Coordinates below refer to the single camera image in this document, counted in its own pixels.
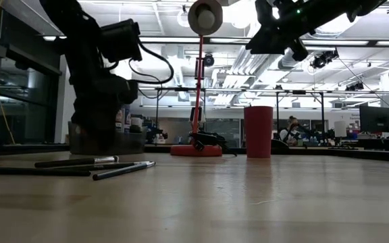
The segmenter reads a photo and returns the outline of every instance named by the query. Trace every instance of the woman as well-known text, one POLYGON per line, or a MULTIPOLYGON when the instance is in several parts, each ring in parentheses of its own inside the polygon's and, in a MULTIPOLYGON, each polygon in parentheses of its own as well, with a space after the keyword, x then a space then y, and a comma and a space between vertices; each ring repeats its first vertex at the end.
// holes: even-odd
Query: woman
POLYGON ((288 120, 288 127, 280 131, 280 139, 289 146, 298 145, 298 136, 296 129, 298 128, 298 119, 290 116, 288 120))

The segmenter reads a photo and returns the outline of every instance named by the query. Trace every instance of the black pen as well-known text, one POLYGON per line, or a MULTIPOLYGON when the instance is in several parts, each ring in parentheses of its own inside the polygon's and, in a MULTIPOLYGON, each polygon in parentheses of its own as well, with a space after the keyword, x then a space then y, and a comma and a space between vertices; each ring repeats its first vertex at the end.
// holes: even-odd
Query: black pen
POLYGON ((101 158, 82 158, 82 159, 66 159, 63 161, 48 161, 35 163, 36 168, 63 167, 72 165, 94 165, 97 163, 118 162, 118 156, 101 157, 101 158))
POLYGON ((89 171, 63 170, 63 169, 34 169, 0 167, 0 175, 21 175, 21 176, 90 176, 89 171))
POLYGON ((146 163, 139 163, 138 165, 133 165, 133 166, 130 166, 130 167, 125 167, 125 168, 122 168, 122 169, 116 169, 116 170, 113 170, 113 171, 108 171, 108 172, 104 172, 104 173, 98 173, 98 174, 93 175, 93 180, 97 181, 97 180, 102 180, 102 179, 106 179, 106 178, 111 178, 111 177, 114 177, 114 176, 123 175, 125 173, 130 173, 130 172, 133 172, 133 171, 138 171, 138 170, 141 170, 141 169, 146 169, 146 168, 154 166, 154 165, 155 165, 155 162, 149 161, 149 162, 146 162, 146 163))
POLYGON ((52 169, 73 169, 79 171, 99 171, 105 169, 121 169, 130 167, 133 165, 140 165, 143 163, 148 163, 149 161, 142 162, 133 162, 133 163, 111 163, 111 164, 97 164, 97 165, 84 165, 84 166, 71 166, 71 167, 58 167, 52 169))

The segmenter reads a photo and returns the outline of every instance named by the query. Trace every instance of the table surface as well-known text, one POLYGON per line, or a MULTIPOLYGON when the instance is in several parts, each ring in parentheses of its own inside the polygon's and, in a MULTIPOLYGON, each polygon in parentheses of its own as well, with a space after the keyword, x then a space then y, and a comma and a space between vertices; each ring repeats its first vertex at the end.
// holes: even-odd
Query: table surface
MULTIPOLYGON (((5 156, 0 166, 69 156, 5 156)), ((122 157, 147 160, 157 165, 98 182, 0 175, 0 242, 389 242, 389 162, 122 157)))

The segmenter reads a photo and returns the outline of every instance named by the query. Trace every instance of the ceiling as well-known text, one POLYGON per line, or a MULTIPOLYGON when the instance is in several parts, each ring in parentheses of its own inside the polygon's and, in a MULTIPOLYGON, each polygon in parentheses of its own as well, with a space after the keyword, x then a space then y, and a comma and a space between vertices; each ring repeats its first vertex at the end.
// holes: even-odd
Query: ceiling
MULTIPOLYGON (((79 2, 84 11, 94 17, 100 26, 132 18, 135 22, 139 23, 142 36, 195 36, 195 33, 190 28, 183 27, 186 24, 186 14, 182 13, 182 5, 186 5, 188 10, 192 1, 133 2, 82 0, 79 2)), ((229 4, 230 7, 224 8, 232 9, 233 5, 231 3, 229 4)), ((254 1, 240 0, 233 4, 234 6, 241 4, 234 8, 238 14, 235 14, 235 10, 225 11, 225 21, 213 36, 250 37, 255 32, 253 29, 251 30, 251 27, 255 28, 256 22, 254 1), (250 20, 253 24, 242 28, 238 22, 244 19, 250 20)), ((43 35, 54 36, 62 34, 50 22, 40 6, 39 0, 4 1, 3 7, 43 35)), ((352 40, 389 39, 388 10, 388 6, 383 6, 368 16, 360 18, 356 24, 347 28, 343 33, 332 37, 352 40)), ((199 51, 198 45, 163 43, 148 44, 147 47, 165 56, 169 56, 168 52, 179 50, 177 52, 181 61, 176 69, 180 70, 184 76, 183 83, 185 86, 194 86, 193 76, 195 72, 196 53, 199 51)), ((308 67, 310 60, 296 63, 291 69, 277 71, 277 64, 273 62, 274 59, 277 59, 275 55, 254 56, 244 51, 243 47, 242 45, 204 46, 204 53, 212 53, 215 57, 215 65, 205 70, 205 76, 211 80, 210 82, 206 82, 206 85, 209 85, 210 88, 219 88, 218 84, 222 85, 222 82, 226 79, 226 74, 224 77, 216 78, 219 81, 215 82, 214 73, 219 70, 227 70, 228 72, 231 70, 235 74, 237 65, 239 65, 239 70, 246 70, 242 72, 246 74, 245 77, 241 78, 243 81, 235 82, 239 87, 244 85, 245 87, 251 88, 271 89, 276 84, 281 84, 283 88, 291 90, 302 88, 308 90, 313 88, 320 90, 334 90, 338 88, 339 90, 344 90, 346 83, 352 84, 357 80, 354 78, 354 74, 361 74, 360 77, 366 84, 372 88, 377 88, 380 81, 379 74, 389 70, 389 48, 339 47, 338 53, 346 65, 340 60, 335 60, 324 69, 314 72, 308 67)), ((312 55, 318 55, 320 53, 320 51, 315 51, 312 55)), ((153 58, 147 57, 145 53, 143 53, 143 57, 144 61, 135 65, 138 71, 156 75, 158 78, 165 78, 168 75, 169 71, 165 65, 154 62, 153 58)), ((169 83, 168 86, 175 86, 174 82, 169 83)), ((234 85, 222 88, 238 87, 234 85)))

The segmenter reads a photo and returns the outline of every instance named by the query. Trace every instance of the red tumbler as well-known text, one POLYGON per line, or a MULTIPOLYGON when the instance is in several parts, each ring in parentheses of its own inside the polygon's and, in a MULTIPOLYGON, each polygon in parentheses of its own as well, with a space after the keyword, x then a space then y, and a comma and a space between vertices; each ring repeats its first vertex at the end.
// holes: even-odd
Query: red tumbler
POLYGON ((248 158, 271 158, 273 107, 244 108, 244 126, 248 158))

